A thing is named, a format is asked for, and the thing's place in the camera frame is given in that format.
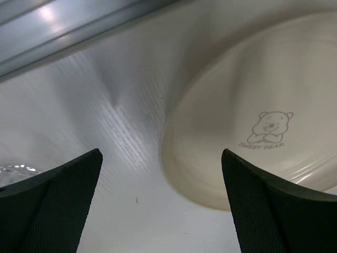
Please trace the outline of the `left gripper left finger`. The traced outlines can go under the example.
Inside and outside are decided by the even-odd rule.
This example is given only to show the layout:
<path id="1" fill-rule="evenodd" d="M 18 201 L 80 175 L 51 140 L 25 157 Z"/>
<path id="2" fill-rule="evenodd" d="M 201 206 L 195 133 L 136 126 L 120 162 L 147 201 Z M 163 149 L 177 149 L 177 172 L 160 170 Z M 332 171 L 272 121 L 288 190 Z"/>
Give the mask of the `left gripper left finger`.
<path id="1" fill-rule="evenodd" d="M 100 176 L 93 149 L 1 188 L 1 252 L 76 252 Z"/>

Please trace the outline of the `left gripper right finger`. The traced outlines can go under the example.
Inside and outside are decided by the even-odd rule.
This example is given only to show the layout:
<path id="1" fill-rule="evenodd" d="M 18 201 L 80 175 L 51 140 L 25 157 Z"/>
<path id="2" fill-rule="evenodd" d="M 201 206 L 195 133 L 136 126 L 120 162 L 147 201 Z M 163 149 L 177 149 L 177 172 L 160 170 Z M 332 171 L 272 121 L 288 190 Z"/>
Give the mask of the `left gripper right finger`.
<path id="1" fill-rule="evenodd" d="M 241 252 L 336 252 L 336 196 L 264 171 L 225 149 L 222 172 Z"/>

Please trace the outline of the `cream bear plate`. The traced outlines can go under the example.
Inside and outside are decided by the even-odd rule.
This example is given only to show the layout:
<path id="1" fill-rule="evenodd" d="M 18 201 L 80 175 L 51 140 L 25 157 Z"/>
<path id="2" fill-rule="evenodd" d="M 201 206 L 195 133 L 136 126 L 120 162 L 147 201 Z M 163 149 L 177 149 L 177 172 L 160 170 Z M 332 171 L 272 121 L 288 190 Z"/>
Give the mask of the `cream bear plate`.
<path id="1" fill-rule="evenodd" d="M 336 187 L 336 12 L 258 32 L 193 81 L 162 137 L 168 183 L 190 201 L 228 210 L 225 149 L 293 183 Z"/>

